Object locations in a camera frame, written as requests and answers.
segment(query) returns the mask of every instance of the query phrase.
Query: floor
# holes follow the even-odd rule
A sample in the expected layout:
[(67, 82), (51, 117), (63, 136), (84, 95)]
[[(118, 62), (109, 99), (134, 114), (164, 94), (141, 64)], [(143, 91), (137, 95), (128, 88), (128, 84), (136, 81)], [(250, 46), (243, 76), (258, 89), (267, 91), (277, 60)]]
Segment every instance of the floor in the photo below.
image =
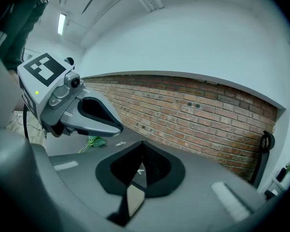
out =
[[(23, 126), (23, 112), (13, 112), (11, 114), (10, 122), (7, 125), (6, 129), (25, 136)], [(32, 144), (39, 144), (45, 146), (46, 139), (44, 135), (44, 130), (31, 112), (27, 113), (27, 129), (29, 141)]]

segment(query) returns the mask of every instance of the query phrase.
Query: cloth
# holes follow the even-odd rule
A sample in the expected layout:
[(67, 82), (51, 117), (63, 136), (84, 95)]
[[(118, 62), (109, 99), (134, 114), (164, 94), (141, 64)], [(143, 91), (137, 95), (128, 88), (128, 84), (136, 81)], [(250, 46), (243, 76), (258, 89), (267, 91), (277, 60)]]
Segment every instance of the cloth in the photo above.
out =
[(0, 22), (0, 32), (6, 38), (0, 45), (0, 59), (8, 70), (17, 71), (27, 37), (42, 16), (47, 0), (16, 0)]

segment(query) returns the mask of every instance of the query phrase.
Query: brick wall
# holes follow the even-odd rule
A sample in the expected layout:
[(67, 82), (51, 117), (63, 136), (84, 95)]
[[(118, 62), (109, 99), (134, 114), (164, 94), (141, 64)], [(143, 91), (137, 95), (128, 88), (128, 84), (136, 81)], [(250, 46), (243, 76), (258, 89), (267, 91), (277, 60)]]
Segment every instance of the brick wall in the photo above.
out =
[(102, 92), (127, 127), (162, 144), (210, 157), (249, 180), (263, 131), (277, 109), (237, 89), (154, 75), (85, 79)]

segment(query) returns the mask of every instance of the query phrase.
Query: ceiling light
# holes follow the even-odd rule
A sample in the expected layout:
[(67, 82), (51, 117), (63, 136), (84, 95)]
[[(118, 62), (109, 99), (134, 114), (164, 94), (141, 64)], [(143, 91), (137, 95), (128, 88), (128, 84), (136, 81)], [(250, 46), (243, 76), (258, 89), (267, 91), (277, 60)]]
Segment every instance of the ceiling light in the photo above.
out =
[(58, 34), (62, 35), (63, 34), (63, 27), (64, 27), (64, 22), (66, 20), (66, 15), (65, 14), (60, 14), (59, 16), (59, 22), (58, 22)]

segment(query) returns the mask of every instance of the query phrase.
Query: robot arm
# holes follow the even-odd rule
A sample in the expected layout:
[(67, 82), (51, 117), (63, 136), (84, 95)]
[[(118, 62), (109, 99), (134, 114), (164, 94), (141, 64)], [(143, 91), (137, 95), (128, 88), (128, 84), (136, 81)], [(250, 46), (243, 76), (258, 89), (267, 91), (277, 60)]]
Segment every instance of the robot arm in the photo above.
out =
[(42, 127), (55, 137), (63, 133), (111, 137), (123, 126), (111, 103), (86, 89), (72, 66), (44, 53), (17, 68), (22, 98)]

